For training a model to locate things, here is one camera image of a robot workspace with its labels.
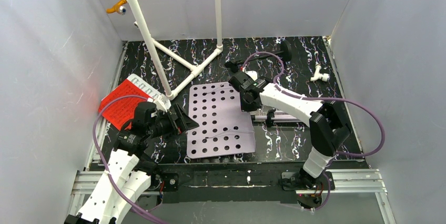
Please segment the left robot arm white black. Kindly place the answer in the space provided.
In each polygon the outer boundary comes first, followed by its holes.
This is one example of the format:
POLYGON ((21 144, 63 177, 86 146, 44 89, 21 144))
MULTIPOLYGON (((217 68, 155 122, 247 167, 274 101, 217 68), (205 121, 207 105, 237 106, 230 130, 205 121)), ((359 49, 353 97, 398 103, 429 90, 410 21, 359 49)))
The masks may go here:
POLYGON ((155 163, 145 155, 145 141, 176 136, 199 127, 177 104, 165 111, 147 100, 138 103, 134 115, 119 132, 105 169, 87 201, 65 223, 122 223, 133 211, 152 223, 164 223, 140 207, 137 199, 150 187, 155 163))

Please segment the white pipe tee fitting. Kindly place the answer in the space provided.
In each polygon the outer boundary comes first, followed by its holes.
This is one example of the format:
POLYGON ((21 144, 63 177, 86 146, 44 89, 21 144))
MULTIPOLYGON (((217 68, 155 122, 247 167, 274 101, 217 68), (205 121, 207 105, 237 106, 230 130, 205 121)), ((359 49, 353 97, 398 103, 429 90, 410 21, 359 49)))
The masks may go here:
POLYGON ((330 75, 327 73, 321 73, 320 70, 322 69, 320 64, 316 64, 315 65, 315 72, 313 74, 313 76, 310 78, 311 82, 315 82, 315 81, 323 81, 323 82, 328 82, 330 79, 330 75))

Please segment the red sheet music book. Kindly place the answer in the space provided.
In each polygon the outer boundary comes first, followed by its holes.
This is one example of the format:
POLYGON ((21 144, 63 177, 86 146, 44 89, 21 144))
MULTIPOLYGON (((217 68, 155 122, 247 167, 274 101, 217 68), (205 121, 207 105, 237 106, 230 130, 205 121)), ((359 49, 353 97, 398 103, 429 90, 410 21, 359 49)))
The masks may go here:
POLYGON ((153 101, 157 96, 165 96, 136 74, 129 75, 100 102, 98 112, 116 128, 134 117, 136 106, 144 101, 153 101))

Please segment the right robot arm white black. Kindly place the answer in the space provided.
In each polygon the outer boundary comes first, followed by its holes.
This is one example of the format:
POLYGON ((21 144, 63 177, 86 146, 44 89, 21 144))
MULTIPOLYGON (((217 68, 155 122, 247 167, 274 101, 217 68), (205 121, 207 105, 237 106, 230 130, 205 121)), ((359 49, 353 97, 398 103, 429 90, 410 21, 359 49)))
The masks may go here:
POLYGON ((341 102, 305 97, 269 79, 253 79, 242 71, 236 72, 228 83, 239 93, 242 111, 269 106, 286 112, 309 127, 310 154, 300 171, 281 183, 288 188, 313 187, 352 133, 341 102))

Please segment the lilac perforated music stand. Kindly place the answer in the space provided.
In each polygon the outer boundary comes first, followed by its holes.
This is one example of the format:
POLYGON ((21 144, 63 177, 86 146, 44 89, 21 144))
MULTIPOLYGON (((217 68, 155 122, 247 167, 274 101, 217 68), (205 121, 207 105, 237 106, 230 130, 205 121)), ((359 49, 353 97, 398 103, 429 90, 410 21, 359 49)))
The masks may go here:
POLYGON ((271 107, 251 113, 226 82, 193 85, 188 115, 198 127, 187 132, 185 163, 281 162, 307 159, 309 131, 299 120, 271 107))

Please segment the orange wall hook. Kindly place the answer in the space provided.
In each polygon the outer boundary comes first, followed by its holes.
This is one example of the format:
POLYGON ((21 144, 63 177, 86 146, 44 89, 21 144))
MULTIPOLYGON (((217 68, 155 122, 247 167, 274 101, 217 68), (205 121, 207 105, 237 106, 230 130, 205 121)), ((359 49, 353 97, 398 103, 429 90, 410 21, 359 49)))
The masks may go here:
POLYGON ((127 0, 119 0, 113 7, 106 9, 107 14, 117 13, 119 15, 126 14, 126 4, 127 0))

